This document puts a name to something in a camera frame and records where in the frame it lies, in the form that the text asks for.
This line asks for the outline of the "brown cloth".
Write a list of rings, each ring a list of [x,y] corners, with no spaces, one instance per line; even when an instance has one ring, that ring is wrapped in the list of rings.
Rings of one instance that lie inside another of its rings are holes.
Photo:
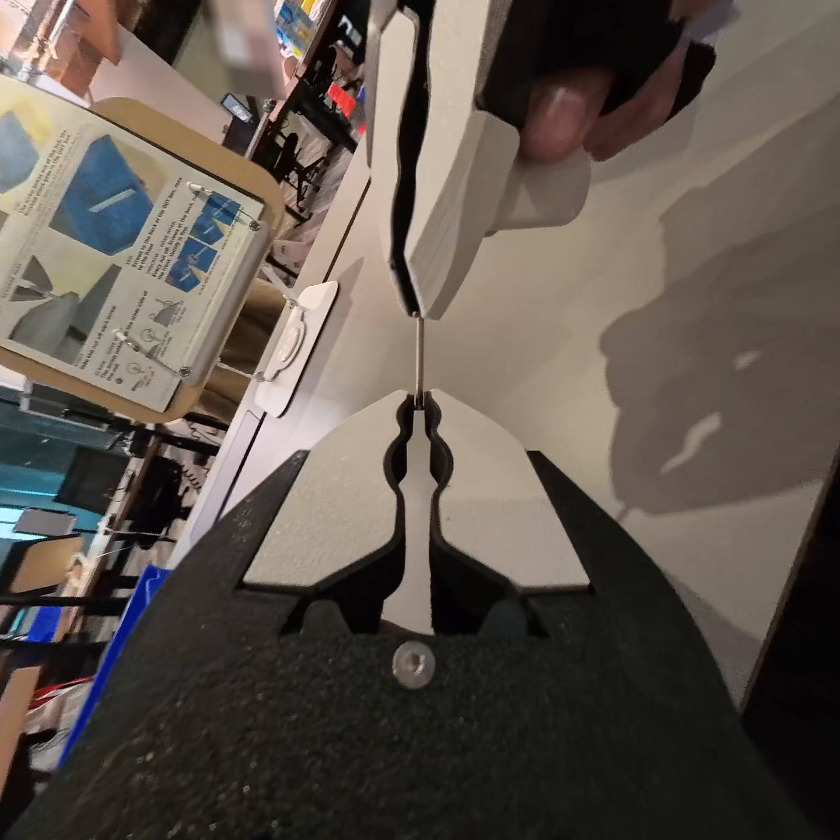
[[[229,424],[257,372],[270,337],[286,306],[281,291],[267,280],[255,279],[198,400],[200,413]]]

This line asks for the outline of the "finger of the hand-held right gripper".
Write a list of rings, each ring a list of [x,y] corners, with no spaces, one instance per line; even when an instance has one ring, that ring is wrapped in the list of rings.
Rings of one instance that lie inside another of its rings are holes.
[[[438,321],[497,220],[519,131],[481,110],[481,62],[492,61],[505,2],[436,2],[427,49],[428,111],[404,256],[421,317]]]
[[[384,260],[404,312],[422,312],[407,265],[417,163],[427,127],[434,3],[371,2],[366,32],[366,155]]]

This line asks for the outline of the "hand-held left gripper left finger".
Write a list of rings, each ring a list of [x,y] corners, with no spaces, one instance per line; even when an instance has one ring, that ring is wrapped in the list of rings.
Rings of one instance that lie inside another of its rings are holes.
[[[291,622],[333,602],[353,634],[377,634],[405,571],[406,443],[413,397],[394,392],[344,420],[302,461],[243,586],[297,599]]]

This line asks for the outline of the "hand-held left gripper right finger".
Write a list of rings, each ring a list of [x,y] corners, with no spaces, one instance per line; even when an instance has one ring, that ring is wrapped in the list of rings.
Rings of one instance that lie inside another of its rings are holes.
[[[441,390],[424,398],[430,473],[428,562],[436,634],[477,634],[504,602],[534,623],[533,598],[591,585],[525,447]]]

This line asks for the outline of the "black tilted screen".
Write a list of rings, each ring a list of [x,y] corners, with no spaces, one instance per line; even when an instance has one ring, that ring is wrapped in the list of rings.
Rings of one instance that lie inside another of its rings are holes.
[[[129,465],[125,454],[78,446],[54,502],[103,516]]]

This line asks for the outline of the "person's right hand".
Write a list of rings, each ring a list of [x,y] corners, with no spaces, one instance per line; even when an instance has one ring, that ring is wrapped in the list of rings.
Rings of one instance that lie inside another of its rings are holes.
[[[603,67],[565,70],[540,79],[532,89],[521,152],[552,164],[583,149],[593,161],[612,159],[656,132],[671,113],[686,61],[683,38],[638,93],[604,113],[616,74]]]

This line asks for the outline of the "blue plastic divided bin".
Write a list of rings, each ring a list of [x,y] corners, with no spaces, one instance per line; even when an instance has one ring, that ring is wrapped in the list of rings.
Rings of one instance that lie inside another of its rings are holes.
[[[134,630],[137,622],[153,600],[156,593],[172,574],[171,570],[162,569],[158,566],[148,565],[139,577],[138,584],[129,598],[129,602],[123,611],[120,624],[112,636],[111,642],[106,648],[101,659],[98,672],[91,682],[87,698],[80,708],[76,722],[73,724],[65,743],[65,748],[60,755],[57,768],[60,769],[67,761],[71,751],[76,746],[81,734],[87,726],[93,711],[98,704],[104,691],[111,672],[119,659],[128,639]]]

